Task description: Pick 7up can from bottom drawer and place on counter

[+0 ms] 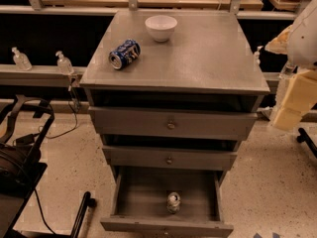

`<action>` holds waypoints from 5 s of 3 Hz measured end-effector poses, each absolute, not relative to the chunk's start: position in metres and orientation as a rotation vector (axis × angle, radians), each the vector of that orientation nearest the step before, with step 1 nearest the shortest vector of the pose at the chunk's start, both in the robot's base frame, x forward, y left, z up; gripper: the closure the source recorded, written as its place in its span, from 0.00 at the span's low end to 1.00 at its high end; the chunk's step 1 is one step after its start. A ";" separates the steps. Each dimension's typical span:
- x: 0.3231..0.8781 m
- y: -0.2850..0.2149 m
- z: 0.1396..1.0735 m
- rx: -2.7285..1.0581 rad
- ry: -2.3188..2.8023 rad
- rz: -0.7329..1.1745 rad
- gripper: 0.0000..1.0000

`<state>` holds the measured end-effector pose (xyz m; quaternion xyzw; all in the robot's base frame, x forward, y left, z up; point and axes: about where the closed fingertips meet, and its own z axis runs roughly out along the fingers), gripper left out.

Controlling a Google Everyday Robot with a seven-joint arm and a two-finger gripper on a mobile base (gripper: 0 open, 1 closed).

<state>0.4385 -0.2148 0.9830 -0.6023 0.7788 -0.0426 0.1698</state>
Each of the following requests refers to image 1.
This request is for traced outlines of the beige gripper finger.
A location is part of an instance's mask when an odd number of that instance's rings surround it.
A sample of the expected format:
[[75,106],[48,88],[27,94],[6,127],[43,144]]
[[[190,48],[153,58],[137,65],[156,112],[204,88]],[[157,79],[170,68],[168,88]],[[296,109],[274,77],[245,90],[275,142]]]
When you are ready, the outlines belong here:
[[274,128],[289,131],[293,129],[302,119],[302,113],[284,108],[274,108],[272,112],[271,124]]

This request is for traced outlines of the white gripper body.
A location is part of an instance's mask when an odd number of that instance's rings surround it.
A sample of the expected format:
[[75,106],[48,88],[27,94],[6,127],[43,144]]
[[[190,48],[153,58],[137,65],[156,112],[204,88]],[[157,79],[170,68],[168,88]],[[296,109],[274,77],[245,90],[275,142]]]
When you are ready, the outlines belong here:
[[309,111],[317,103],[317,72],[303,70],[289,84],[286,107],[295,111]]

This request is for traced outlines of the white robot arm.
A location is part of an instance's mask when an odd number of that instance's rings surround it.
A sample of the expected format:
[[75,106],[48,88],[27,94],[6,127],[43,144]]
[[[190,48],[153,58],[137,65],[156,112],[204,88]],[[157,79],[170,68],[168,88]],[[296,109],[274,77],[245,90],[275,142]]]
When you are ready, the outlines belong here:
[[264,49],[287,55],[270,122],[276,129],[289,131],[317,103],[317,0]]

